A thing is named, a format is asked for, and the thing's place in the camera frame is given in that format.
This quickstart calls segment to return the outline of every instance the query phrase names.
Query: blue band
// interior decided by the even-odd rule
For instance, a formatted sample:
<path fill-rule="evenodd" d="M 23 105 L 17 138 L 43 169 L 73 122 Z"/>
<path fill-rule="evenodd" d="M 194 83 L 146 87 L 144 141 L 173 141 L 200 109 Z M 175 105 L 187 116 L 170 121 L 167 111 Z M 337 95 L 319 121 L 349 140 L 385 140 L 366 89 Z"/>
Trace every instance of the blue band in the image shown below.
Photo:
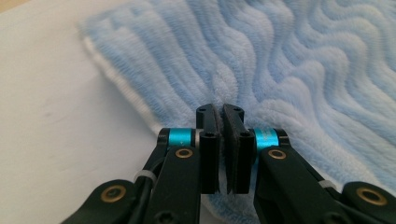
<path fill-rule="evenodd" d="M 264 150 L 266 147 L 271 146 L 279 146 L 279 140 L 277 139 L 277 134 L 274 129 L 267 128 L 264 130 L 254 129 L 254 133 L 256 135 L 256 144 L 257 144 L 257 156 L 259 157 L 260 152 Z"/>
<path fill-rule="evenodd" d="M 169 131 L 168 146 L 191 146 L 191 132 L 192 129 L 171 129 Z"/>

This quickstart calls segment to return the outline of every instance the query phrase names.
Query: wavy fabric pattern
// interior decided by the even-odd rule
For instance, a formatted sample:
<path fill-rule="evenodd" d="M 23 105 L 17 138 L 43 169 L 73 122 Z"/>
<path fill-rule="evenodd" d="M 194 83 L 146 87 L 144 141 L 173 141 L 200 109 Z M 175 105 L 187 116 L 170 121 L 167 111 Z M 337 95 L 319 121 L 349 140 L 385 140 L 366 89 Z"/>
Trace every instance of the wavy fabric pattern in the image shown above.
<path fill-rule="evenodd" d="M 395 1 L 135 0 L 81 30 L 154 132 L 194 127 L 200 105 L 239 105 L 248 127 L 286 130 L 339 189 L 396 192 Z M 216 216 L 258 222 L 252 193 L 221 187 L 204 199 Z"/>

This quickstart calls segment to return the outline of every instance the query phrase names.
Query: white surface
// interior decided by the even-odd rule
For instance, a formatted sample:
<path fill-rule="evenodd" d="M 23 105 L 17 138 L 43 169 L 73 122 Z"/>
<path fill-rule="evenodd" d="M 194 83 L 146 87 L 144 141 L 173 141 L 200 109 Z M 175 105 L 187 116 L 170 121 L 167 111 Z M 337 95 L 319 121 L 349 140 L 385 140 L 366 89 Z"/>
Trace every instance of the white surface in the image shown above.
<path fill-rule="evenodd" d="M 100 184 L 132 180 L 155 147 L 76 26 L 125 1 L 33 0 L 0 14 L 0 223 L 59 223 Z"/>

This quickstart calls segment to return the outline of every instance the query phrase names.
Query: white cable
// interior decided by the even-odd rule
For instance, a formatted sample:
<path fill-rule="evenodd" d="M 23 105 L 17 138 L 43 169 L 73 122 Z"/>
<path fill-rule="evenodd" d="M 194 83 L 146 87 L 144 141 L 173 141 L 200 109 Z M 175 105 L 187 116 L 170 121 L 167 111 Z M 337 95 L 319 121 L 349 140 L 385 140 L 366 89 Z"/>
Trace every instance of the white cable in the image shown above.
<path fill-rule="evenodd" d="M 136 182 L 136 179 L 139 176 L 145 176 L 150 178 L 152 180 L 153 185 L 155 184 L 155 182 L 157 182 L 157 176 L 154 173 L 152 173 L 150 170 L 141 170 L 137 172 L 137 174 L 134 176 L 134 182 Z"/>

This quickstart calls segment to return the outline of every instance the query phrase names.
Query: black plastic part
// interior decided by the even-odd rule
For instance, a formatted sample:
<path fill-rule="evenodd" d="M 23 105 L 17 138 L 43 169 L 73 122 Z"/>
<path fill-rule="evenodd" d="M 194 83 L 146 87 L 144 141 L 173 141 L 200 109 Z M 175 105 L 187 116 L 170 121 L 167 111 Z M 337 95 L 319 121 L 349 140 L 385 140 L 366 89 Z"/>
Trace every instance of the black plastic part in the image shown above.
<path fill-rule="evenodd" d="M 126 190 L 123 196 L 115 202 L 105 202 L 102 200 L 102 194 L 111 187 L 122 186 Z M 131 215 L 131 207 L 136 197 L 133 194 L 134 184 L 126 180 L 112 180 L 97 187 L 85 203 L 63 224 L 109 224 L 109 223 L 126 223 Z M 116 198 L 121 192 L 117 188 L 107 193 L 107 198 Z"/>
<path fill-rule="evenodd" d="M 351 223 L 296 154 L 291 147 L 268 147 L 261 152 L 254 196 L 260 222 Z"/>
<path fill-rule="evenodd" d="M 144 223 L 199 223 L 200 181 L 199 150 L 171 147 L 152 191 Z"/>
<path fill-rule="evenodd" d="M 196 109 L 196 132 L 199 129 L 201 152 L 201 176 L 203 194 L 219 191 L 219 115 L 213 105 L 202 105 Z"/>
<path fill-rule="evenodd" d="M 396 198 L 375 185 L 364 182 L 347 183 L 340 201 L 383 223 L 396 223 Z"/>
<path fill-rule="evenodd" d="M 224 105 L 224 145 L 227 192 L 245 194 L 249 191 L 250 173 L 256 141 L 254 132 L 244 126 L 244 110 L 235 105 Z"/>
<path fill-rule="evenodd" d="M 157 146 L 151 152 L 151 155 L 149 156 L 148 161 L 143 167 L 143 170 L 149 170 L 155 162 L 163 159 L 166 156 L 166 152 L 168 148 L 169 132 L 170 129 L 168 128 L 163 128 L 160 130 L 157 137 Z M 155 175 L 158 175 L 160 170 L 161 170 L 161 166 L 158 167 L 158 169 L 156 169 L 153 173 Z"/>

